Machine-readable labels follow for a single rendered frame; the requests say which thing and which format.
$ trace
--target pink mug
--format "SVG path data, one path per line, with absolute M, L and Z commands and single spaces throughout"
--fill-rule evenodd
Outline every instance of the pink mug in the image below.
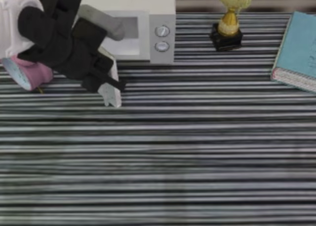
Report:
M 17 56 L 4 58 L 1 62 L 12 79 L 28 91 L 38 88 L 41 84 L 49 83 L 53 79 L 53 71 L 40 63 L 21 60 Z

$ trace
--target book cover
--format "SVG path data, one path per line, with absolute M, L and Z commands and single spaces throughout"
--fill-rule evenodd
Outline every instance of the book cover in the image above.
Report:
M 316 17 L 294 12 L 276 57 L 272 79 L 316 92 Z

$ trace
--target book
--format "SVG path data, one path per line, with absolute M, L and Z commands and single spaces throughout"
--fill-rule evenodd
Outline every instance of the book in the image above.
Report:
M 316 92 L 316 17 L 294 12 L 272 71 L 272 80 Z

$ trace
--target white microwave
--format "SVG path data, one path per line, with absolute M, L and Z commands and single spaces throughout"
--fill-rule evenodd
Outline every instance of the white microwave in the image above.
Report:
M 82 0 L 112 17 L 121 18 L 125 36 L 121 41 L 106 38 L 102 47 L 117 60 L 174 62 L 175 0 Z

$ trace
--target trophy cup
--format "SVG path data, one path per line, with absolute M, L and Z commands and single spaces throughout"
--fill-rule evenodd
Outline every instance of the trophy cup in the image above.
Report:
M 213 24 L 210 38 L 217 51 L 228 51 L 241 47 L 242 32 L 239 29 L 237 14 L 248 8 L 251 0 L 220 0 L 228 11 L 219 23 Z

